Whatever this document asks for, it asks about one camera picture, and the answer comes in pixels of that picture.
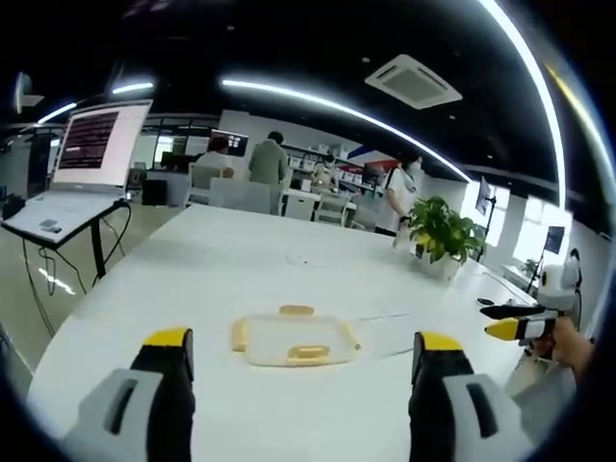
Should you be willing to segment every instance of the face mask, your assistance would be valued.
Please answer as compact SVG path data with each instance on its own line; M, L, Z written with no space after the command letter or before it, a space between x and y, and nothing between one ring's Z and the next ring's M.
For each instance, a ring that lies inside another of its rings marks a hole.
M406 172L409 175L413 175L413 174L419 173L420 171L422 171L422 165L419 162L414 162L413 164L410 164L406 168Z

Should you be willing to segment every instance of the white shirt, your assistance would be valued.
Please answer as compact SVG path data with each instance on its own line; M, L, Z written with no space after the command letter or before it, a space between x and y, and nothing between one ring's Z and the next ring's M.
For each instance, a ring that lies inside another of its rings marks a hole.
M219 170L224 170L227 167L231 167L231 160L229 159L229 156L225 154L211 151L206 152L199 157L195 164L200 167L213 167L218 168Z
M408 213L417 198L416 185L417 182L411 175L402 170L402 168L395 167L394 170L387 175L384 189L386 191L393 191L402 210ZM376 227L397 233L399 222L400 215L392 209L387 199L383 197L378 211L378 218L376 219Z

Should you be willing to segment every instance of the cable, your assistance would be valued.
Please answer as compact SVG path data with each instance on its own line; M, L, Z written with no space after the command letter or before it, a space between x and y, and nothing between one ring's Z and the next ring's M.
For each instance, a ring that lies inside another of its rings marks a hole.
M81 278L81 272L79 272L79 270L77 269L77 267L75 267L72 263L70 263L68 260L66 260L66 258L63 256L62 253L60 253L58 250L55 251L58 256L60 258L62 258L64 260L64 262L69 265L71 268L73 268L73 270L75 271L75 273L77 274L77 280L79 281L79 285L81 286L81 290L84 291L84 295L86 295L88 293L88 291L86 290L86 286L84 285L84 281Z
M38 248L38 256L45 261L45 280L47 282L47 293L53 296L56 292L56 259L47 255L45 247ZM53 263L53 270L49 271L49 262Z
M107 225L107 227L112 230L112 232L114 233L115 238L119 241L119 237L117 236L116 229L107 221L106 218L103 218L103 223L105 223ZM126 253L124 253L124 247L122 247L122 243L120 243L120 245L119 245L119 251L121 252L123 257L126 256Z
M32 289L32 295L35 299L35 304L37 305L38 312L40 313L40 318L42 319L42 322L45 324L45 328L47 329L47 332L49 332L49 335L53 337L56 334L56 331L54 330L53 325L51 325L51 321L47 317L47 313L45 312L45 309L43 308L42 303L40 302L39 292L37 292L35 281L32 279L32 274L30 273L30 262L28 262L28 251L26 250L26 240L25 239L21 240L21 248L23 249L23 259L26 264L26 271L28 273L28 280L30 281L30 288Z
M128 229L128 225L131 221L131 217L133 216L133 210L131 209L131 206L128 203L126 204L126 207L128 208L128 217L126 218L126 222L124 222L124 227L122 228L122 231L119 233L119 236L117 237L117 240L115 241L115 244L112 247L112 250L109 252L109 255L107 255L105 260L103 260L103 266L107 265L107 262L109 262L109 259L112 257L116 249L119 247L120 241L122 240L122 238L124 237L124 234L126 233L126 230ZM98 274L94 276L91 286L94 287L97 281L98 281Z
M579 299L579 312L577 313L577 331L581 329L581 290L576 289L576 295Z

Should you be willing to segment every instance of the hand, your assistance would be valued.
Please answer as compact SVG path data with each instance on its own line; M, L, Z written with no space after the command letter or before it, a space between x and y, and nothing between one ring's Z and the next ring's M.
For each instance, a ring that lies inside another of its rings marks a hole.
M572 368L577 378L586 368L593 352L590 341L577 332L573 322L565 316L556 319L556 326L550 337L537 339L532 345L533 350L540 356L553 347L552 360Z

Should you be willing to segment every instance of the potted plant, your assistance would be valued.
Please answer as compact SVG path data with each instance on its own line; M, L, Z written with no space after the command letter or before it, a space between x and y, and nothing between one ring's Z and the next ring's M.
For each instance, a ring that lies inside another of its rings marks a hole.
M526 260L526 263L522 265L522 271L524 272L524 274L526 274L526 276L532 277L537 271L538 265L539 265L539 262L537 260L533 260L532 258L529 258Z
M438 195L415 202L409 227L424 270L443 281L451 280L469 256L484 244L483 237L475 233L473 221L461 218Z

